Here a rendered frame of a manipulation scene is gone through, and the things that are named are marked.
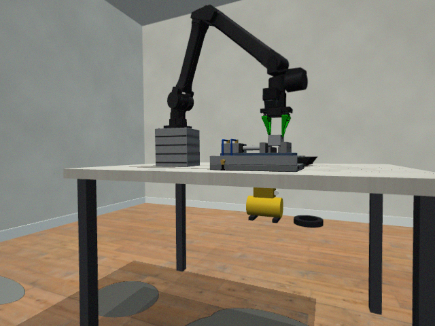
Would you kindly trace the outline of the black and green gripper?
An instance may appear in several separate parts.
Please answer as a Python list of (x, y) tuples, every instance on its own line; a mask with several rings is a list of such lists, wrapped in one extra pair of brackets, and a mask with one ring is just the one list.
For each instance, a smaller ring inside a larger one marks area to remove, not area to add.
[[(271, 135), (271, 118), (281, 117), (281, 133), (284, 137), (285, 129), (287, 128), (291, 117), (289, 113), (293, 113), (291, 107), (274, 107), (274, 108), (263, 108), (260, 109), (260, 113), (263, 113), (262, 120), (266, 126), (268, 135)], [(266, 115), (267, 114), (267, 115)]]

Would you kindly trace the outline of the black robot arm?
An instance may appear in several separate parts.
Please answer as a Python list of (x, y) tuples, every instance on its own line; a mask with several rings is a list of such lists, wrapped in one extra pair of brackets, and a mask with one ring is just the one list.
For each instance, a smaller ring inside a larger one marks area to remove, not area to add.
[(192, 28), (179, 80), (167, 98), (171, 112), (169, 125), (164, 128), (192, 128), (187, 126), (186, 111), (191, 110), (194, 105), (192, 82), (209, 26), (214, 26), (223, 32), (266, 67), (267, 74), (273, 76), (268, 79), (268, 88), (263, 88), (264, 108), (286, 107), (285, 91), (295, 92), (307, 89), (307, 71), (301, 67), (289, 69), (289, 62), (286, 58), (212, 5), (205, 5), (193, 11), (191, 18)]

